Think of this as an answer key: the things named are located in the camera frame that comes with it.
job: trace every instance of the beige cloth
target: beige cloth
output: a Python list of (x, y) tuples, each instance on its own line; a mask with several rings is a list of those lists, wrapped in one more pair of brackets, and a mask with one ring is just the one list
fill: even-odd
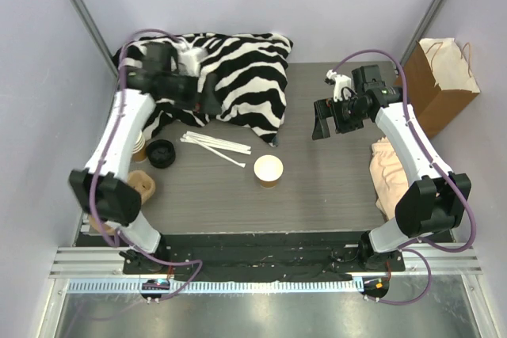
[(370, 174), (379, 197), (375, 205), (387, 219), (391, 219), (395, 217), (396, 204), (409, 187), (408, 181), (402, 163), (387, 138), (372, 144), (372, 151)]

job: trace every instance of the gray tabletop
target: gray tabletop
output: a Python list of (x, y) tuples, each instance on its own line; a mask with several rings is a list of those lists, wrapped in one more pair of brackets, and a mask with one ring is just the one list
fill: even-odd
[[(383, 80), (392, 84), (392, 65), (379, 64)], [(341, 72), (350, 75), (359, 65), (345, 64)], [(323, 82), (332, 66), (289, 66), (288, 106), (277, 148), (262, 142), (249, 128), (219, 121), (204, 128), (179, 122), (167, 126), (156, 139), (169, 139), (175, 145), (174, 164), (168, 169), (156, 169), (148, 161), (132, 165), (155, 180), (155, 194), (143, 205), (152, 225), (164, 234), (368, 230), (381, 225), (383, 216), (375, 207), (369, 162), (371, 144), (382, 132), (366, 121), (364, 129), (347, 135), (311, 139), (313, 102), (332, 95), (333, 88)], [(180, 142), (188, 130), (252, 146), (250, 156), (224, 151), (246, 167)], [(254, 162), (264, 154), (276, 155), (284, 163), (281, 181), (272, 189), (262, 188), (254, 176)]]

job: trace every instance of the black and white striped cloth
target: black and white striped cloth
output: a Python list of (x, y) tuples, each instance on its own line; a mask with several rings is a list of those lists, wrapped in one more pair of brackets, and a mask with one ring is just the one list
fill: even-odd
[[(276, 133), (284, 122), (287, 57), (292, 42), (275, 33), (226, 36), (217, 33), (196, 33), (181, 36), (187, 47), (203, 47), (208, 55), (200, 63), (199, 89), (208, 76), (215, 83), (215, 95), (222, 103), (217, 120), (249, 127), (271, 146), (277, 145)], [(139, 65), (143, 44), (158, 41), (178, 44), (167, 38), (142, 38), (129, 45), (124, 65)], [(118, 66), (119, 52), (113, 57)], [(213, 116), (180, 110), (170, 99), (158, 99), (143, 133), (155, 137), (175, 120), (194, 127), (204, 127)]]

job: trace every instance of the black lid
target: black lid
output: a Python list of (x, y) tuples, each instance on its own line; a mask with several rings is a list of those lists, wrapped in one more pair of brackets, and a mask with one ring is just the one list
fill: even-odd
[(176, 151), (173, 143), (169, 140), (155, 140), (146, 147), (146, 153), (150, 163), (159, 169), (164, 169), (174, 163)]

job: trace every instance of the metal post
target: metal post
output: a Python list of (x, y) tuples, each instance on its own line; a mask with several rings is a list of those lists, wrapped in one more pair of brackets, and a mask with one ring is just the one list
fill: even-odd
[(93, 21), (93, 18), (91, 16), (89, 10), (86, 8), (84, 1), (83, 0), (71, 0), (71, 3), (74, 6), (79, 17), (81, 18), (83, 24), (85, 25), (85, 28), (88, 31), (88, 33), (90, 34), (92, 40), (97, 45), (99, 51), (101, 52), (102, 56), (104, 57), (107, 67), (116, 76), (117, 75), (117, 68), (112, 64), (111, 52), (109, 51), (100, 31), (98, 30), (98, 27), (95, 24), (95, 21)]
[(416, 43), (426, 34), (428, 27), (431, 25), (433, 19), (435, 18), (436, 14), (440, 10), (443, 3), (444, 0), (432, 0), (431, 3), (429, 4), (429, 8), (426, 10), (425, 16), (421, 19), (421, 22), (417, 26), (417, 29), (415, 30), (414, 34), (412, 35), (412, 38), (410, 39), (409, 46), (403, 53), (401, 59), (402, 65), (406, 64), (410, 55), (412, 54), (412, 52), (416, 47)]

